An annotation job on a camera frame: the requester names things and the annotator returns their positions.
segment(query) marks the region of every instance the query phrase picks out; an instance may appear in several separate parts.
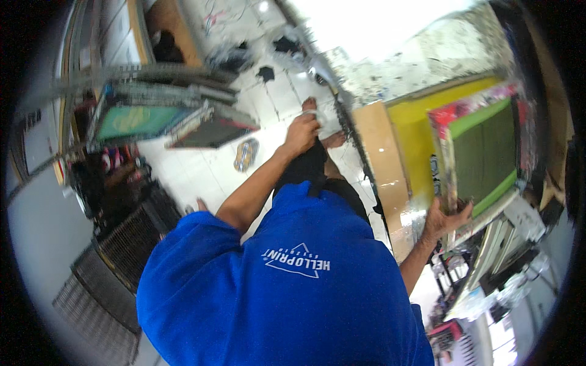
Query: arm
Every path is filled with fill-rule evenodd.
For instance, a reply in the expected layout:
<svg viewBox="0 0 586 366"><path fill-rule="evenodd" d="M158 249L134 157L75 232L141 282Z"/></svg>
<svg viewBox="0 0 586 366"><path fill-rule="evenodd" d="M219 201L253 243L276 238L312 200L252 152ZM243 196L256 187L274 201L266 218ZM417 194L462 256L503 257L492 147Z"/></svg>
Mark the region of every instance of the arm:
<svg viewBox="0 0 586 366"><path fill-rule="evenodd" d="M421 276L423 267L427 264L427 259L434 250L439 238L448 231L456 230L458 227L466 224L472 218L472 203L457 215L446 216L440 210L440 200L436 197L431 204L425 218L425 227L421 238L413 247L413 250L399 266L403 282L407 288L407 295L410 296L415 288L415 284Z"/></svg>
<svg viewBox="0 0 586 366"><path fill-rule="evenodd" d="M289 163L314 145L319 127L312 114L295 118L287 130L285 143L224 201L216 217L238 229L240 234L248 231Z"/></svg>

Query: blue t-shirt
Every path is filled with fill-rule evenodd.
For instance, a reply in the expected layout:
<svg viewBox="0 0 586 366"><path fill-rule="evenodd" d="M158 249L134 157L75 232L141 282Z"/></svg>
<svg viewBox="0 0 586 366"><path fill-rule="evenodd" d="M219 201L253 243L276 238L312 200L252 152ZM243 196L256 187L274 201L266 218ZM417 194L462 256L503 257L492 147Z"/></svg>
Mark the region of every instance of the blue t-shirt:
<svg viewBox="0 0 586 366"><path fill-rule="evenodd" d="M169 365L434 364L389 250L343 198L308 190L285 185L242 246L195 212L155 247L138 320Z"/></svg>

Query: white tile floor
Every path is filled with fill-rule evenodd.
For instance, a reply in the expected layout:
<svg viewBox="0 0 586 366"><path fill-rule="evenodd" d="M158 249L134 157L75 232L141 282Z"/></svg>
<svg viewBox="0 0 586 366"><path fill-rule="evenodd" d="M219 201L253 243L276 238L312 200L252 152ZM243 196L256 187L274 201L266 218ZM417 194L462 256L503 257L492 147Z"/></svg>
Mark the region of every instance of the white tile floor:
<svg viewBox="0 0 586 366"><path fill-rule="evenodd" d="M201 8L200 2L192 2L193 9ZM232 2L241 4L240 1L236 0L222 0L222 3L218 2L217 6L230 8ZM255 32L258 32L260 25L262 32L266 33L285 23L285 19L272 2L268 2L266 11L262 11L263 8L258 2L250 2L250 8L247 10L250 10L258 22L244 21L243 19L237 22L237 27L226 25L224 31L230 33L232 30L238 30L245 34L256 34ZM210 36L206 41L213 43L218 42L217 39L219 38ZM275 80L265 84L260 77L256 76L259 68L263 66L270 66L274 69ZM232 141L220 149L167 150L163 146L166 138L143 141L138 144L139 150L152 166L153 176L158 178L167 188L181 211L187 205L196 207L196 199L201 197L210 211L215 213L222 202L256 168L266 162L285 141L287 127L300 114L301 103L307 97L316 97L318 110L322 111L325 116L320 120L322 129L319 137L325 138L340 130L334 106L334 96L329 88L317 84L305 73L289 72L266 55L261 56L252 69L242 73L232 87L240 89L239 101L234 107L256 119L261 126L259 131ZM236 146L243 139L249 137L255 137L260 143L256 162L245 173L239 173L233 166ZM341 174L362 198L375 238L383 241L390 248L383 221L380 215L372 209L376 205L376 201L370 182L367 178L365 180L358 151L349 141L340 148L331 149L330 155ZM259 218L252 224L248 233L243 237L243 241L254 234L260 221L271 208L271 199L272 197L269 197Z"/></svg>

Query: black pants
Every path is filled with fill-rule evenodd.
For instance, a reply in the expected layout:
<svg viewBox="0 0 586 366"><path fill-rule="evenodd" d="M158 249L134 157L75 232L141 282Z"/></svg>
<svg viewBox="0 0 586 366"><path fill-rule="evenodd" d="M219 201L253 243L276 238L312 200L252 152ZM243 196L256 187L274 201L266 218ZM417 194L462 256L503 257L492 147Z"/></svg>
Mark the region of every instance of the black pants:
<svg viewBox="0 0 586 366"><path fill-rule="evenodd" d="M309 189L310 196L317 197L321 190L334 192L345 199L358 216L365 219L367 223L370 223L362 200L350 183L343 179L326 178L323 173L323 168L327 159L328 154L325 148L319 139L315 138L313 147L304 154L299 155L287 166L285 172L275 185L275 192L272 194L273 199L285 184L300 184L309 180L311 182L311 188Z"/></svg>

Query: metal grate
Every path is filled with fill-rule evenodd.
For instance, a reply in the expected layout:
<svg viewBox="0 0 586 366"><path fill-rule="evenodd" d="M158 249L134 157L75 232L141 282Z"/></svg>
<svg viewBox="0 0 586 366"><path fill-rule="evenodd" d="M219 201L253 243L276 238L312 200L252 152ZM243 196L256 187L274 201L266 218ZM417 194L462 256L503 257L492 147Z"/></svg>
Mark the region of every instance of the metal grate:
<svg viewBox="0 0 586 366"><path fill-rule="evenodd" d="M113 318L129 331L140 333L136 298L102 261L93 245L80 255L71 271Z"/></svg>
<svg viewBox="0 0 586 366"><path fill-rule="evenodd" d="M104 240L96 245L101 259L133 293L155 245L159 231L141 205Z"/></svg>
<svg viewBox="0 0 586 366"><path fill-rule="evenodd" d="M126 366L134 362L140 335L116 321L75 275L69 276L53 300L53 307L103 355L108 365Z"/></svg>

